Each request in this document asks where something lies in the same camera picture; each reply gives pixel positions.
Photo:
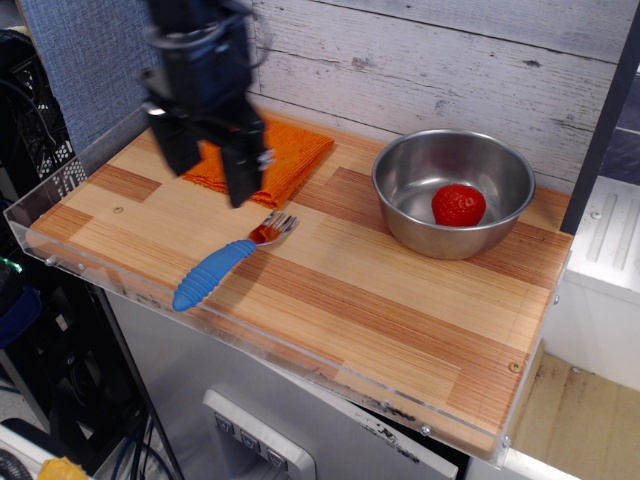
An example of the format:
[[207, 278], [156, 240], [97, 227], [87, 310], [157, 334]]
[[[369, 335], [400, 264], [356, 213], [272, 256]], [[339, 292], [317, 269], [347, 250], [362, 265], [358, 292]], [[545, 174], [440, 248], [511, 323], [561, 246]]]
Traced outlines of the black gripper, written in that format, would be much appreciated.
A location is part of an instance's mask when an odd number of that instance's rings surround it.
[[[141, 73], [149, 100], [170, 115], [200, 123], [215, 139], [227, 141], [237, 133], [221, 156], [231, 205], [239, 208], [262, 189], [263, 175], [274, 162], [264, 122], [246, 96], [253, 69], [246, 38], [150, 34], [147, 40], [161, 57], [159, 67]], [[201, 156], [197, 140], [178, 118], [148, 115], [169, 168], [181, 176]]]

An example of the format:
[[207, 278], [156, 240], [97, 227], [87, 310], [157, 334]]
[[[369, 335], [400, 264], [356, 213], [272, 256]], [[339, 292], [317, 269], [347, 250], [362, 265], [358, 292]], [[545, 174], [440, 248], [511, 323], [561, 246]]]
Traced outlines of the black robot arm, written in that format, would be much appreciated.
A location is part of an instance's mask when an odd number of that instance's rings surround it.
[[199, 144], [219, 147], [230, 203], [240, 207], [272, 161], [265, 124], [249, 103], [252, 83], [246, 19], [237, 1], [151, 1], [147, 42], [161, 65], [141, 72], [143, 108], [170, 169], [199, 164]]

